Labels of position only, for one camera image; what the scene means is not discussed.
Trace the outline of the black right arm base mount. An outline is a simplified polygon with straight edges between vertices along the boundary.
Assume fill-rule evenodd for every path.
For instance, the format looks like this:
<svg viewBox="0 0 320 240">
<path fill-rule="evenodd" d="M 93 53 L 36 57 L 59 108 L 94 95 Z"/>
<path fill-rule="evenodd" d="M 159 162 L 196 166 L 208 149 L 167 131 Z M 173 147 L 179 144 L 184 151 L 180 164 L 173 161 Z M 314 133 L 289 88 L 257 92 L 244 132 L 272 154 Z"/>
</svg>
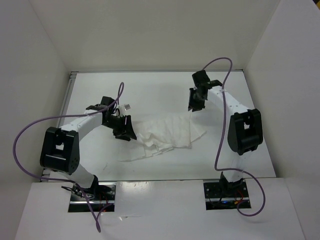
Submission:
<svg viewBox="0 0 320 240">
<path fill-rule="evenodd" d="M 239 209 L 251 208 L 245 181 L 240 186 L 230 190 L 222 190 L 217 180 L 204 181 L 203 190 L 207 211 L 237 209 L 238 204 L 240 204 Z"/>
</svg>

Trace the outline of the white pleated skirt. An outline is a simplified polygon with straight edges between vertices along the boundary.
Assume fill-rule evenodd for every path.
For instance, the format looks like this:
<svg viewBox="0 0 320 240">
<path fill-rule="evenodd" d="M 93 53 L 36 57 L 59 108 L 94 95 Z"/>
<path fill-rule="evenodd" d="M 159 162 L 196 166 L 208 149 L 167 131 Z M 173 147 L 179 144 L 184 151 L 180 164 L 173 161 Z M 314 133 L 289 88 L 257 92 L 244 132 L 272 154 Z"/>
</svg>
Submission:
<svg viewBox="0 0 320 240">
<path fill-rule="evenodd" d="M 176 113 L 132 123 L 136 140 L 119 147 L 119 162 L 134 162 L 162 155 L 174 149 L 191 149 L 206 134 L 191 113 Z"/>
</svg>

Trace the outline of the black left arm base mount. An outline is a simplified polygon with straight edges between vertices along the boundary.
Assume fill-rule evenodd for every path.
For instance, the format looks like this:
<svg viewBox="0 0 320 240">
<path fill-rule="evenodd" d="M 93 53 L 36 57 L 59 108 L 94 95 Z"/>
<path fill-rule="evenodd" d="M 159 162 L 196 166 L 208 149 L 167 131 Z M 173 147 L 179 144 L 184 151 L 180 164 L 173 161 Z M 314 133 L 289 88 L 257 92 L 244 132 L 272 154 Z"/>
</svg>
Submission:
<svg viewBox="0 0 320 240">
<path fill-rule="evenodd" d="M 115 198 L 116 198 L 116 182 L 99 182 L 99 193 L 92 195 L 86 193 L 89 203 L 95 213 L 114 212 L 115 211 Z M 68 212 L 69 213 L 85 213 L 90 212 L 90 208 L 84 195 L 76 187 L 62 186 L 63 189 L 71 192 Z"/>
</svg>

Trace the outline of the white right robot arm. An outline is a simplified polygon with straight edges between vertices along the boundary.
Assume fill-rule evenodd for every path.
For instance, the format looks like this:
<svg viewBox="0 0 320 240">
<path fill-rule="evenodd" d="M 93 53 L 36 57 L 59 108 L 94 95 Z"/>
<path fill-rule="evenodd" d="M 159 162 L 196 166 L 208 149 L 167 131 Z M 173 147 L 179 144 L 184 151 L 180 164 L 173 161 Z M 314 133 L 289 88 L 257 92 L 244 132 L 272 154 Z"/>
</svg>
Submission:
<svg viewBox="0 0 320 240">
<path fill-rule="evenodd" d="M 243 182 L 245 161 L 263 142 L 261 113 L 241 104 L 223 89 L 219 80 L 194 80 L 189 91 L 188 110 L 200 111 L 211 102 L 223 113 L 222 133 L 214 161 L 221 172 L 219 191 L 229 197 Z"/>
</svg>

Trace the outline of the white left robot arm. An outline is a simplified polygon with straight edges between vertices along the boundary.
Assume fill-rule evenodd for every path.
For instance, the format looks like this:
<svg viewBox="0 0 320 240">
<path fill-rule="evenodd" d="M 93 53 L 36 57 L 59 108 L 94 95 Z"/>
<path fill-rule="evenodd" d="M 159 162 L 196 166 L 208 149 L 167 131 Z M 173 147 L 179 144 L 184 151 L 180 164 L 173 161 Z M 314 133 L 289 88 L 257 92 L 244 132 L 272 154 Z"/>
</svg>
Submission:
<svg viewBox="0 0 320 240">
<path fill-rule="evenodd" d="M 126 111 L 129 104 L 106 108 L 104 104 L 90 105 L 84 116 L 59 128 L 49 127 L 44 135 L 40 155 L 40 165 L 53 172 L 62 173 L 68 180 L 74 182 L 70 190 L 85 196 L 88 200 L 96 199 L 99 194 L 108 192 L 108 187 L 99 185 L 98 177 L 88 172 L 80 164 L 80 141 L 92 130 L 104 126 L 112 129 L 118 140 L 136 140 L 130 115 Z"/>
</svg>

